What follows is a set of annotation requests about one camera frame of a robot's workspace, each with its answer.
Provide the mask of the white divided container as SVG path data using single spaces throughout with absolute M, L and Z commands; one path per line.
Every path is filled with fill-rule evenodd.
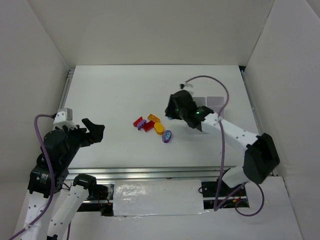
M 215 113 L 218 113 L 225 103 L 223 96 L 195 96 L 193 97 L 193 101 L 196 103 L 198 108 L 206 106 L 207 108 L 212 109 Z

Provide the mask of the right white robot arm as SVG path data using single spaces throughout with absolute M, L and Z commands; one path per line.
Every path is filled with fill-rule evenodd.
M 246 131 L 220 117 L 212 109 L 197 106 L 186 90 L 180 90 L 169 97 L 165 116 L 183 120 L 190 128 L 200 132 L 221 135 L 225 144 L 243 155 L 242 165 L 231 168 L 221 177 L 221 181 L 229 188 L 246 182 L 262 184 L 280 164 L 273 138 L 269 134 L 257 135 Z

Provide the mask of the red curved lego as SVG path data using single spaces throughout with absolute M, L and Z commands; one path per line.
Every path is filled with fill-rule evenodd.
M 139 118 L 133 123 L 133 126 L 134 126 L 134 127 L 137 127 L 138 123 L 139 123 L 140 121 L 142 121 L 142 120 L 143 120 L 143 117 L 142 117 L 142 116 L 139 117 Z

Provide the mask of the purple curved lego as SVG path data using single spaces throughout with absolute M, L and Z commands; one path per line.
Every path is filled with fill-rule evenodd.
M 141 121 L 138 122 L 137 124 L 137 129 L 141 130 L 141 128 L 147 123 L 147 121 L 145 119 L 142 119 Z

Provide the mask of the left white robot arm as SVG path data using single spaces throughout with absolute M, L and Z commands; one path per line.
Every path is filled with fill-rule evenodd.
M 83 201 L 96 188 L 94 176 L 81 173 L 73 180 L 69 193 L 59 207 L 53 212 L 64 181 L 69 175 L 68 167 L 78 150 L 100 143 L 105 130 L 104 125 L 94 124 L 89 119 L 82 119 L 85 125 L 73 127 L 63 123 L 55 127 L 45 137 L 41 137 L 38 128 L 39 115 L 35 117 L 34 128 L 40 143 L 41 154 L 36 166 L 30 173 L 28 183 L 28 208 L 21 240 L 60 240 Z

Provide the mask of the purple oval flower lego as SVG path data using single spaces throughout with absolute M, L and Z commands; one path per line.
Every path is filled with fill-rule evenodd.
M 162 134 L 161 140 L 163 143 L 168 143 L 172 138 L 172 132 L 170 130 L 165 130 Z

